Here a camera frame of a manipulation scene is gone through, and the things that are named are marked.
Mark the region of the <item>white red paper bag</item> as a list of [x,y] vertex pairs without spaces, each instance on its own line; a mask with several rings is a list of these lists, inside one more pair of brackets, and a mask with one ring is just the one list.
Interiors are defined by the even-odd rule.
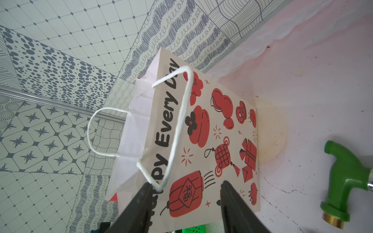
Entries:
[[123,151],[107,190],[109,200],[128,202],[146,182],[138,161],[158,183],[171,166],[165,188],[152,196],[152,233],[220,221],[224,181],[252,211],[260,210],[256,106],[197,69],[186,98],[180,142],[170,160],[188,81],[187,73],[176,73],[183,66],[185,61],[161,48],[136,81]]

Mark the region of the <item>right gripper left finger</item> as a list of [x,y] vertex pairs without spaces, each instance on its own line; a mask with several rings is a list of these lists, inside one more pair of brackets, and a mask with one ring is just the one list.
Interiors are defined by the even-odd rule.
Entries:
[[106,233],[147,233],[150,227],[153,187],[145,183]]

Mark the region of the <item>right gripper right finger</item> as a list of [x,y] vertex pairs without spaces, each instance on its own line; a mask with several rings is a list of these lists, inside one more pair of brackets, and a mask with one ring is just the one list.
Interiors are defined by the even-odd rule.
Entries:
[[226,233],[270,232],[228,181],[221,185],[220,207]]

